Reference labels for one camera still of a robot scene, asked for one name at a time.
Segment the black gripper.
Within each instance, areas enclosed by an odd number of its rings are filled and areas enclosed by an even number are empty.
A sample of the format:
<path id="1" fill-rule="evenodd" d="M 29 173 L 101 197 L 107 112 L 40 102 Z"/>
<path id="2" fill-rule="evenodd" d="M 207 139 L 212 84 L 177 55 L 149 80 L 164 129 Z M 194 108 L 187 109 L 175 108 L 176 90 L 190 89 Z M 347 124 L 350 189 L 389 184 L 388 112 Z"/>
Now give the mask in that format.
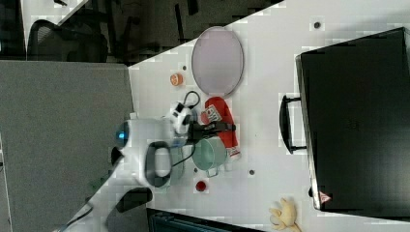
<path id="1" fill-rule="evenodd" d="M 197 122 L 190 122 L 188 130 L 188 143 L 196 144 L 201 139 L 217 136 L 220 132 L 235 130 L 235 125 L 224 122 L 211 122 L 208 125 L 199 125 Z"/>

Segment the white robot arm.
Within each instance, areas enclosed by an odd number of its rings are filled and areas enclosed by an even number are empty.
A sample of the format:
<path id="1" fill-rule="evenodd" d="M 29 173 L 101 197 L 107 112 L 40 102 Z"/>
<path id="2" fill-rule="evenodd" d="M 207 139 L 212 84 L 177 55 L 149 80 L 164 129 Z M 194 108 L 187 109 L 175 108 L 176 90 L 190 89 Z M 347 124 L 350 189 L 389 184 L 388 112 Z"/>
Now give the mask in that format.
<path id="1" fill-rule="evenodd" d="M 220 132 L 234 131 L 232 123 L 185 123 L 183 131 L 165 117 L 131 119 L 124 123 L 124 146 L 107 180 L 72 219 L 53 232 L 108 232 L 106 221 L 125 195 L 138 188 L 160 188 L 172 173 L 172 148 L 194 145 Z"/>

